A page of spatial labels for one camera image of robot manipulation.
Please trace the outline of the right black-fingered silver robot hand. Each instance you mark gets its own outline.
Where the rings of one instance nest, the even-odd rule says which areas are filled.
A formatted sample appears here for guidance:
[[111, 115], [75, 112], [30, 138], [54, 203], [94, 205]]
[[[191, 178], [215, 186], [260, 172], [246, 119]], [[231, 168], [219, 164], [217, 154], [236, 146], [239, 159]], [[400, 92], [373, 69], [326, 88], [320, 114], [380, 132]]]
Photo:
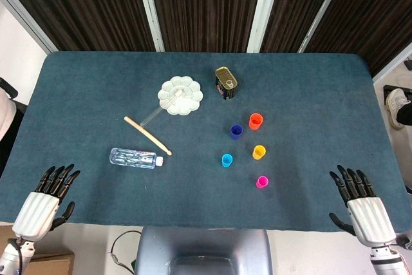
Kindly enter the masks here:
[[339, 173], [330, 172], [347, 208], [351, 223], [344, 223], [335, 213], [331, 221], [342, 231], [357, 237], [370, 248], [383, 247], [395, 240], [396, 234], [382, 200], [370, 179], [361, 170], [337, 166]]

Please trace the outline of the left black-fingered silver robot hand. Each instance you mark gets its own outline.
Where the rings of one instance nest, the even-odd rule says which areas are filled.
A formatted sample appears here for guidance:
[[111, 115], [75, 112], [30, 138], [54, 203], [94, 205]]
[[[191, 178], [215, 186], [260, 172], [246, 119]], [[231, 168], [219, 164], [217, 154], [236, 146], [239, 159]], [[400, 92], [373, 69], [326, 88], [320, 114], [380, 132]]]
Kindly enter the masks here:
[[72, 171], [74, 164], [52, 166], [41, 176], [17, 215], [12, 230], [18, 239], [38, 242], [47, 233], [66, 223], [73, 213], [75, 202], [70, 202], [61, 216], [57, 211], [80, 171]]

